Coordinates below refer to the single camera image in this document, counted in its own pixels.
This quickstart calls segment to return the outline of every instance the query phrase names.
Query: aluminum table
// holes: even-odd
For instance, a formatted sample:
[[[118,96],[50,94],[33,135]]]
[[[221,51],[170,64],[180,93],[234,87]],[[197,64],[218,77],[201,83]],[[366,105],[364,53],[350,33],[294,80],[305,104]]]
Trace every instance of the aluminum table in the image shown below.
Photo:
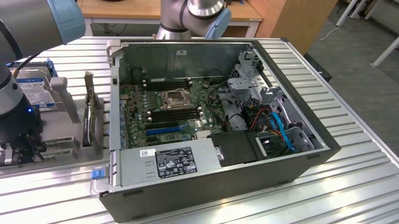
[[[82,76],[90,71],[94,91],[108,100],[106,39],[84,37],[38,56],[37,60],[45,57],[53,60],[58,75],[68,78],[68,91],[74,99],[84,97]],[[257,40],[341,145],[341,151],[289,184],[130,223],[397,222],[397,157],[292,45],[280,39]],[[108,127],[108,113],[104,118]],[[0,223],[113,223],[98,199],[89,195],[90,170],[106,162],[105,156],[100,161],[0,175]]]

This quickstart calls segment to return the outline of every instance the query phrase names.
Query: table leg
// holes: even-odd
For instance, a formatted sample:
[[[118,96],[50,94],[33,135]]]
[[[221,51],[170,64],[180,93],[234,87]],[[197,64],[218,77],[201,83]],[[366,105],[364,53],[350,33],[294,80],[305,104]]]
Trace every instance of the table leg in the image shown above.
[[[90,18],[85,18],[85,36],[93,36],[93,30],[92,30],[92,19]]]
[[[393,41],[393,43],[388,46],[388,48],[385,49],[384,53],[381,53],[381,55],[378,56],[378,58],[372,63],[372,65],[374,67],[380,65],[381,61],[387,58],[387,56],[389,55],[389,53],[392,53],[392,51],[395,50],[395,48],[397,46],[399,46],[399,37],[396,38],[396,40]]]
[[[365,4],[365,0],[361,0],[360,3],[358,3],[358,5],[357,5],[357,7],[356,7],[356,9],[354,9],[354,11],[353,11],[352,14],[350,14],[350,19],[354,19],[354,18],[356,18],[358,11],[360,11],[360,10],[362,9],[362,7],[364,7],[364,4]]]
[[[364,19],[369,19],[370,14],[373,13],[373,10],[374,10],[376,6],[378,6],[378,4],[380,4],[380,2],[381,2],[382,0],[376,0],[376,1],[377,1],[377,2],[374,3],[373,7],[370,8],[370,10],[369,10],[366,16],[364,17]]]
[[[246,29],[245,38],[253,38],[258,27],[258,22],[250,22],[250,25]]]
[[[350,9],[353,8],[354,4],[356,4],[357,0],[350,0],[350,3],[346,7],[346,9],[344,10],[342,14],[341,14],[341,17],[338,18],[337,22],[336,22],[336,26],[338,27],[341,24],[342,24],[342,21],[345,20],[349,12],[350,12]]]

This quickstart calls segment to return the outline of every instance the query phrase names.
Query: metal plate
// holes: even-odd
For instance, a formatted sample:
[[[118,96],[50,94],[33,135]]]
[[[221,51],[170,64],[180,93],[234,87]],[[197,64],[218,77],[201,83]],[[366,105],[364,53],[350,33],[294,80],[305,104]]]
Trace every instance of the metal plate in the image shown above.
[[[341,145],[341,151],[289,184],[133,223],[397,222],[396,156],[292,46],[278,39],[258,41]],[[94,73],[96,92],[108,100],[109,67],[102,62],[104,49],[105,37],[85,37],[41,53],[42,57],[52,57],[58,75],[68,78],[68,91],[74,99],[82,97],[80,81],[84,70],[89,70]],[[104,114],[105,127],[108,115]],[[85,164],[0,176],[0,204],[4,205],[0,223],[113,223],[98,199],[89,195],[89,172],[106,162],[104,158]]]

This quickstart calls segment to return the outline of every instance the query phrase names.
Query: warning label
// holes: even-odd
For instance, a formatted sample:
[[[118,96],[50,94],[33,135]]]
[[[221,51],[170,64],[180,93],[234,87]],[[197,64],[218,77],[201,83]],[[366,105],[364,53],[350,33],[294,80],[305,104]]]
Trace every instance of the warning label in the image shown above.
[[[54,105],[54,100],[41,78],[18,78],[17,82],[32,106],[41,108]]]
[[[154,157],[160,178],[190,174],[197,171],[190,147],[156,152]]]

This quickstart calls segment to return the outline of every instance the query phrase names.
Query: floor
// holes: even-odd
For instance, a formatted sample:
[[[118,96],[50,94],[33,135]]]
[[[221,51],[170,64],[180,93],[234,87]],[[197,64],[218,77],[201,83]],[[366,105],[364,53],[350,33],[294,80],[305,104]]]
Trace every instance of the floor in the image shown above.
[[[329,72],[330,86],[399,155],[399,51],[377,68],[374,61],[396,36],[364,19],[348,18],[336,28],[340,15],[330,13],[308,54]]]

